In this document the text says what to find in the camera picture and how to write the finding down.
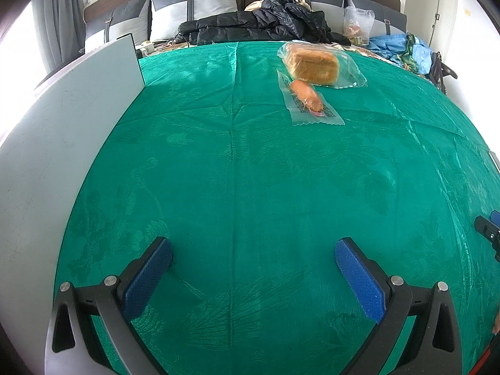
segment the green tablecloth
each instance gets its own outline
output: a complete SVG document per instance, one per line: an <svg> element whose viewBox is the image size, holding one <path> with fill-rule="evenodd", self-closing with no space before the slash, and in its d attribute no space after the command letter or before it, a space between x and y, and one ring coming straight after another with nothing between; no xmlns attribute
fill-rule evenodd
<svg viewBox="0 0 500 375"><path fill-rule="evenodd" d="M167 235L173 265L134 325L170 374L335 375L373 326L334 262L349 236L388 274L449 284L470 369L500 299L473 228L500 203L486 144L430 83L358 54L368 87L319 89L346 125L292 126L279 46L141 60L146 88L83 183L56 284L99 283Z"/></svg>

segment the food in plastic bag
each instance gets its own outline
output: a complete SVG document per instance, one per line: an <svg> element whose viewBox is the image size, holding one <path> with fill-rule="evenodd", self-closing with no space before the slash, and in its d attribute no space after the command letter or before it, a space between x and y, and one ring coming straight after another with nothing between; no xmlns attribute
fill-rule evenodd
<svg viewBox="0 0 500 375"><path fill-rule="evenodd" d="M313 124L316 122L345 125L338 112L311 85L301 80L290 82L288 76L279 70L277 73L278 85L283 93L285 106L292 117L292 125ZM314 109L319 109L320 104L321 111L315 111Z"/></svg>
<svg viewBox="0 0 500 375"><path fill-rule="evenodd" d="M307 42L286 42L277 55L296 80L336 89L362 87L367 83L353 59L339 49Z"/></svg>
<svg viewBox="0 0 500 375"><path fill-rule="evenodd" d="M375 13L372 10L355 7L346 7L344 11L344 36L353 45L367 46L370 42Z"/></svg>

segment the blue cloth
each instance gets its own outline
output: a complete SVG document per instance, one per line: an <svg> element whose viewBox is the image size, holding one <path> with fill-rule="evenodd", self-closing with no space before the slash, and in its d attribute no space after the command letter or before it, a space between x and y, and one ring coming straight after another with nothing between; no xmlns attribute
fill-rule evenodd
<svg viewBox="0 0 500 375"><path fill-rule="evenodd" d="M399 67L403 67L403 63L398 58L406 50L407 35L382 35L370 38L368 49L373 53L388 59ZM413 45L412 57L418 65L418 74L429 74L432 65L432 51L419 38L415 37Z"/></svg>

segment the clear plastic bag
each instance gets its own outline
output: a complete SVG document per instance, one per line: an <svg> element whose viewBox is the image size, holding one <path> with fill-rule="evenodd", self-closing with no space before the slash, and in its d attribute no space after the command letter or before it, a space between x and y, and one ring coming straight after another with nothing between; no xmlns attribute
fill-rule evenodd
<svg viewBox="0 0 500 375"><path fill-rule="evenodd" d="M356 62L339 49L308 42L286 42L277 55L292 79L335 89L367 84Z"/></svg>
<svg viewBox="0 0 500 375"><path fill-rule="evenodd" d="M313 124L316 122L335 125L346 124L342 117L339 116L338 112L336 112L335 109L328 104L323 95L319 92L317 92L317 94L323 102L323 110L319 112L310 111L290 88L291 82L288 76L279 70L277 73L278 85L283 93L285 106L292 117L292 125Z"/></svg>
<svg viewBox="0 0 500 375"><path fill-rule="evenodd" d="M344 36L356 46L367 46L370 42L375 13L372 10L361 10L346 7L344 10Z"/></svg>

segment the white board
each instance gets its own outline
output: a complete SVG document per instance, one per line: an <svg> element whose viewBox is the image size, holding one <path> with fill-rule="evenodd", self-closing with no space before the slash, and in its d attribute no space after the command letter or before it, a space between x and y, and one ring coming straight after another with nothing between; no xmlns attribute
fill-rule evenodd
<svg viewBox="0 0 500 375"><path fill-rule="evenodd" d="M131 37L82 56L41 93L0 147L0 323L43 374L64 230L88 170L144 88Z"/></svg>

